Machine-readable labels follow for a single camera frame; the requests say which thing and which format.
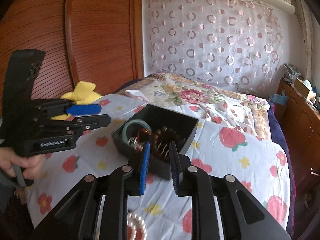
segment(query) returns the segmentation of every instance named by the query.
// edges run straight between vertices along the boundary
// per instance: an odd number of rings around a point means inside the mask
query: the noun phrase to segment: window curtain
[[[303,39],[305,45],[305,53],[302,60],[305,66],[305,78],[312,81],[312,43],[313,43],[313,27],[312,19],[308,5],[304,0],[297,1],[297,17],[303,29]]]
[[[259,1],[143,0],[147,64],[156,71],[228,90],[265,94],[278,69],[283,38],[273,11]]]

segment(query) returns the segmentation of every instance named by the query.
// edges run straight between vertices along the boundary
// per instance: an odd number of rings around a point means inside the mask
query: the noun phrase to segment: bracelet
[[[125,144],[128,144],[129,145],[129,139],[127,137],[127,129],[129,127],[129,125],[131,124],[139,124],[141,125],[143,128],[147,129],[149,132],[151,132],[151,127],[143,120],[140,120],[140,119],[133,119],[133,120],[130,120],[129,122],[127,122],[123,129],[122,129],[122,141],[125,143]]]

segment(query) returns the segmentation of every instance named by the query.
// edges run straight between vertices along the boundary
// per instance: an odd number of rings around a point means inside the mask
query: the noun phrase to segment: floral blanket
[[[250,95],[218,89],[171,73],[153,73],[119,92],[161,107],[189,105],[194,116],[271,141],[269,104]]]
[[[197,114],[190,106],[199,107],[202,104],[193,104],[194,101],[185,104],[183,97],[189,97],[184,93],[176,96],[181,99],[181,106],[175,105],[173,100],[165,102],[174,104],[168,108],[188,115]],[[192,97],[191,100],[200,99],[200,96]],[[47,154],[41,178],[27,189],[27,205],[34,226],[85,175],[108,175],[127,164],[128,160],[117,152],[111,133],[143,108],[145,103],[118,94],[104,96],[97,103],[102,106],[101,114],[109,114],[111,124],[85,132],[73,150]],[[278,144],[216,122],[199,120],[187,156],[193,165],[212,176],[236,176],[286,228],[290,204],[289,171],[286,155]],[[191,198],[178,198],[172,180],[162,180],[148,174],[145,194],[142,197],[129,197],[128,209],[145,221],[147,239],[191,240]]]

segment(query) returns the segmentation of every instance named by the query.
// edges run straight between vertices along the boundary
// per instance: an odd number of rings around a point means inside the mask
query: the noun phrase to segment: white strawberry print sheet
[[[102,106],[101,114],[110,115],[111,124],[87,131],[74,150],[47,154],[41,178],[26,190],[35,227],[86,174],[108,175],[127,163],[117,152],[111,133],[146,103],[115,94],[104,96],[98,103]],[[190,105],[168,108],[199,118],[187,152],[192,164],[212,176],[236,176],[286,228],[290,185],[287,159],[281,147],[234,127],[203,120]],[[148,174],[145,194],[129,197],[128,209],[145,220],[147,239],[191,239],[191,198],[178,198],[172,180]]]

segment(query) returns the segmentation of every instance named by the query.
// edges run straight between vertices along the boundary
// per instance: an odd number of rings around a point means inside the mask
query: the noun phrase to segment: yellow plush toy
[[[102,98],[102,95],[94,92],[96,85],[90,82],[79,81],[73,92],[64,94],[62,99],[69,99],[75,101],[77,105],[89,105],[94,101]],[[71,114],[62,114],[52,117],[52,120],[66,120]]]

